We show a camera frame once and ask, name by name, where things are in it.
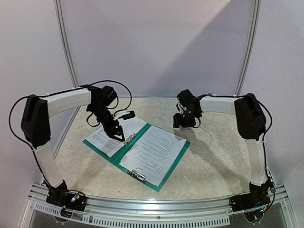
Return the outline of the green file folder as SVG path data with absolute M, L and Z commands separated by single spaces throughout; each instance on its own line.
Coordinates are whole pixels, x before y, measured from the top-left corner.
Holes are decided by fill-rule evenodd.
M 83 143 L 111 164 L 159 192 L 190 142 L 149 123 L 125 126 L 128 138 L 115 140 L 99 127 Z

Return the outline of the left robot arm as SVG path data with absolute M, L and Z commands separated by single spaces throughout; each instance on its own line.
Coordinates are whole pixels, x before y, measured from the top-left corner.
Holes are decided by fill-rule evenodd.
M 21 129 L 27 142 L 33 147 L 34 158 L 49 188 L 56 188 L 52 198 L 60 206 L 67 206 L 71 197 L 69 193 L 59 188 L 63 184 L 53 154 L 50 148 L 51 129 L 49 120 L 61 112 L 86 106 L 95 115 L 108 137 L 124 141 L 123 128 L 111 114 L 108 106 L 117 97 L 113 87 L 99 88 L 84 85 L 67 92 L 39 97 L 31 95 L 27 98 L 21 120 Z

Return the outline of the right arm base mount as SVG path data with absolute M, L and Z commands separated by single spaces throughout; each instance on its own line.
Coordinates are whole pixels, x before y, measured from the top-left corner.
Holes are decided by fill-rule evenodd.
M 261 187 L 257 189 L 251 189 L 249 193 L 242 195 L 235 195 L 229 199 L 229 205 L 232 207 L 233 212 L 247 210 L 247 209 L 258 209 L 263 207 L 260 212 L 265 213 L 274 203 L 276 189 L 270 188 L 273 194 L 272 200 L 269 197 L 268 190 Z

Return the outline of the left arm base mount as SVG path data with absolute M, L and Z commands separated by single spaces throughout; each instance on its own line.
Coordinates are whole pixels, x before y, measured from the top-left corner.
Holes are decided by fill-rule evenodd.
M 79 190 L 68 190 L 65 185 L 57 188 L 48 187 L 46 203 L 64 209 L 84 212 L 88 197 Z

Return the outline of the folder spine metal clip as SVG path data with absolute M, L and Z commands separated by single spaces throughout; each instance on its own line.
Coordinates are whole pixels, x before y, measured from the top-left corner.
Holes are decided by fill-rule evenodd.
M 136 137 L 136 134 L 131 134 L 125 141 L 124 141 L 124 147 L 128 146 L 132 140 Z

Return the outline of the folder cover metal clip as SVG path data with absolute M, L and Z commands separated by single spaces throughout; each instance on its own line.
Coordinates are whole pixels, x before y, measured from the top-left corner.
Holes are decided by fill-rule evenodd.
M 130 176 L 132 176 L 133 178 L 137 179 L 142 183 L 146 183 L 146 176 L 144 176 L 143 174 L 139 173 L 136 170 L 128 171 L 127 174 L 129 174 Z

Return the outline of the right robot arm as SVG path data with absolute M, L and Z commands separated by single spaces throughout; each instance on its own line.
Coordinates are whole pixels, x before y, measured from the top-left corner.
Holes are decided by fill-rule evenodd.
M 179 112 L 173 116 L 174 128 L 197 128 L 196 122 L 203 113 L 235 116 L 238 133 L 245 140 L 249 154 L 250 187 L 263 187 L 270 182 L 266 171 L 266 117 L 254 94 L 194 96 L 186 89 L 177 95 L 177 99 Z

